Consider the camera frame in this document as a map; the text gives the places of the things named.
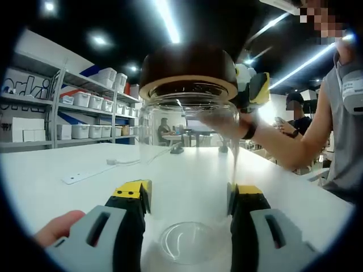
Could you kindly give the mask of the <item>person's left hand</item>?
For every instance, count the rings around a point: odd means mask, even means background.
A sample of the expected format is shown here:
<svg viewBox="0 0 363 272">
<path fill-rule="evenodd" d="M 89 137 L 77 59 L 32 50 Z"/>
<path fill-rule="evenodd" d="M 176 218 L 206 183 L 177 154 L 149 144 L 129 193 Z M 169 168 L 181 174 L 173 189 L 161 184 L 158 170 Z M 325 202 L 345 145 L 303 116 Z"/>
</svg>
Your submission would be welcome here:
<svg viewBox="0 0 363 272">
<path fill-rule="evenodd" d="M 69 211 L 66 214 L 52 219 L 33 238 L 42 247 L 48 247 L 59 238 L 68 237 L 70 228 L 86 214 L 81 210 Z"/>
</svg>

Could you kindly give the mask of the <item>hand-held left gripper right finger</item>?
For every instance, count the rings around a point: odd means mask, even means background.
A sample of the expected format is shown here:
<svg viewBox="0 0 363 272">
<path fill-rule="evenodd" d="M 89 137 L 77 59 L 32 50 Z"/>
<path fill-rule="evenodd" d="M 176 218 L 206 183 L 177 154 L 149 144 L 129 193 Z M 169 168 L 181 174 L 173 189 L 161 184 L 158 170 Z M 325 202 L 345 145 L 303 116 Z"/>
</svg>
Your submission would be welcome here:
<svg viewBox="0 0 363 272">
<path fill-rule="evenodd" d="M 317 251 L 301 230 L 263 192 L 251 185 L 227 185 L 227 213 L 232 217 L 231 271 L 302 271 Z"/>
</svg>

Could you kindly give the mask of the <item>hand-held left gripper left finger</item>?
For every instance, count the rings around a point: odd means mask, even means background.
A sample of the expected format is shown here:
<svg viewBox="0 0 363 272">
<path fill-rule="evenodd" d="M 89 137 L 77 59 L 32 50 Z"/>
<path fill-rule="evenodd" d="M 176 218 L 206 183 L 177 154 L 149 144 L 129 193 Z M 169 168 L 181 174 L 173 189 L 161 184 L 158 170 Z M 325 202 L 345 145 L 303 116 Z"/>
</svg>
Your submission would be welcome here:
<svg viewBox="0 0 363 272">
<path fill-rule="evenodd" d="M 47 247 L 65 271 L 140 271 L 151 180 L 126 182 Z"/>
</svg>

